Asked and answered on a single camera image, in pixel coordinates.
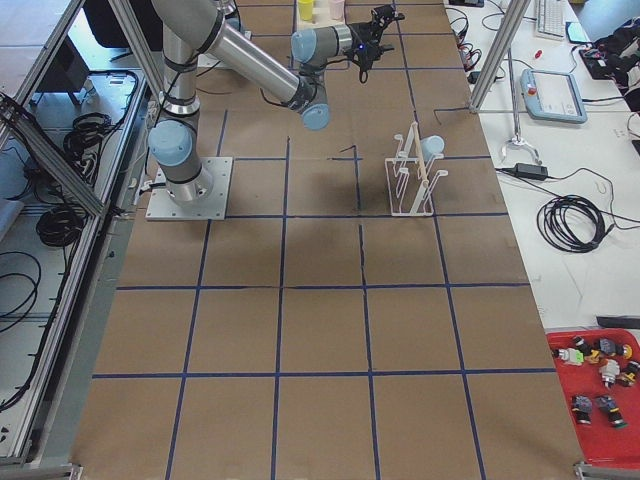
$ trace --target table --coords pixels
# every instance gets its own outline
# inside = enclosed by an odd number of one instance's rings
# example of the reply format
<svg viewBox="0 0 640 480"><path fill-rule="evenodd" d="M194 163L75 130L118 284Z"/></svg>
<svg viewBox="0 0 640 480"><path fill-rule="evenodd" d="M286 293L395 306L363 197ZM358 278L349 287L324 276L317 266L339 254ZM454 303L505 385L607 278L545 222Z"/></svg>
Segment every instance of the table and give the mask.
<svg viewBox="0 0 640 480"><path fill-rule="evenodd" d="M570 5L565 2L565 20L577 21ZM482 26L482 19L498 9L486 3L485 8L462 8L469 18L466 40L486 54L495 32ZM451 20L460 17L448 10ZM529 7L527 16L533 15ZM487 19L497 27L499 17ZM459 30L463 22L455 24ZM572 45L547 40L533 35L534 23L523 20L512 44L514 58L530 63L537 69L569 71ZM542 50L539 59L535 52ZM619 96L613 81L591 79L577 55L573 74L583 98ZM483 60L478 64L482 68ZM523 65L516 63L519 75ZM518 110L524 112L522 97L518 96ZM583 125L536 121L521 115L522 135L540 152L549 174L555 177L569 175L578 168L590 168L614 184L614 212L640 218L637 185L640 181L640 158L631 144L627 132L629 109L624 101L586 104L589 119ZM526 151L510 150L501 163L499 151L513 136L512 105L509 82L494 83L482 105L480 119L496 168L509 167L516 162L531 163ZM640 121L632 119L632 126L640 128ZM640 262L640 231L614 230L594 252L585 255L562 253L549 246L536 228L539 208L550 196L528 187L524 183L500 175L500 185L516 233L527 274L531 282L543 325L547 329L596 326L596 315L633 315L640 313L640 298L634 286L640 274L634 265ZM610 191L604 181L583 172L561 182L543 184L561 195L578 194L589 198L601 209L608 211Z"/></svg>

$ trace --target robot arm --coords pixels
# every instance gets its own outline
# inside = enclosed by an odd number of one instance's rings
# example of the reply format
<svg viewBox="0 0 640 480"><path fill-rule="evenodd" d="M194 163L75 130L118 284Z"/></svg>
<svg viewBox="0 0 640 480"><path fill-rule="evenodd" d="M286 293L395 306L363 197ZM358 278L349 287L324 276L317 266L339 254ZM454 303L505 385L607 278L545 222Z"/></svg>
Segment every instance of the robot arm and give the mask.
<svg viewBox="0 0 640 480"><path fill-rule="evenodd" d="M196 53L213 54L283 106L299 112L312 130L324 128L330 119L323 75L328 59L344 55L360 67L360 80L366 81L373 62L392 49L380 45L385 28L404 19L386 5L372 10L371 22L294 34L293 55L301 64L300 75L295 75L229 25L217 2L153 0L153 6L164 24Z"/></svg>
<svg viewBox="0 0 640 480"><path fill-rule="evenodd" d="M380 45L384 29L403 15L386 5L372 10L372 21L318 28L292 38L299 75L290 72L247 40L226 8L231 0L152 0L164 22L162 118L149 133L149 149L166 179L170 198L184 205L204 201L214 185L212 172L196 152L198 112L196 69L199 54L211 53L236 72L301 114L307 128L330 120L324 71L329 59L344 56L360 67L360 81L373 62L392 49Z"/></svg>

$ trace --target pink cup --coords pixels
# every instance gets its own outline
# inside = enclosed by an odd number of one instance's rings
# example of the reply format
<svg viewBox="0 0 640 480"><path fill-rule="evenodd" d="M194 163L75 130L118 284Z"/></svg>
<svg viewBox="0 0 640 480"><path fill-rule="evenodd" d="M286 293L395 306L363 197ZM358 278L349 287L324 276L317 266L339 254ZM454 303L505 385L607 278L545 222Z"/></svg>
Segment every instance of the pink cup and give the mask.
<svg viewBox="0 0 640 480"><path fill-rule="evenodd" d="M344 18L344 0L329 0L329 15L333 20Z"/></svg>

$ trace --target keyboard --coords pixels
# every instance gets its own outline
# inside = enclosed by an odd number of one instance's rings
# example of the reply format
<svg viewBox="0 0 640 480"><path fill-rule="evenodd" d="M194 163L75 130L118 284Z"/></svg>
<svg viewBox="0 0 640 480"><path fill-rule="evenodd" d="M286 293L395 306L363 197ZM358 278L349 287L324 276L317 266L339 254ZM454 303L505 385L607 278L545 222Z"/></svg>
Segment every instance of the keyboard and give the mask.
<svg viewBox="0 0 640 480"><path fill-rule="evenodd" d="M565 37L564 0L534 0L536 36L563 40Z"/></svg>

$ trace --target yellow cup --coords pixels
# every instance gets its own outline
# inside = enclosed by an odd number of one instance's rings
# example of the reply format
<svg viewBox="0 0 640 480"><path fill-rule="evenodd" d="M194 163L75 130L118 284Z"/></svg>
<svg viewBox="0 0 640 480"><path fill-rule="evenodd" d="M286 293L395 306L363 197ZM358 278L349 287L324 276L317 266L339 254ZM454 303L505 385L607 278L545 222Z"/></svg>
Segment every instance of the yellow cup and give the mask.
<svg viewBox="0 0 640 480"><path fill-rule="evenodd" d="M300 20L305 22L313 20L313 0L298 0L298 12Z"/></svg>

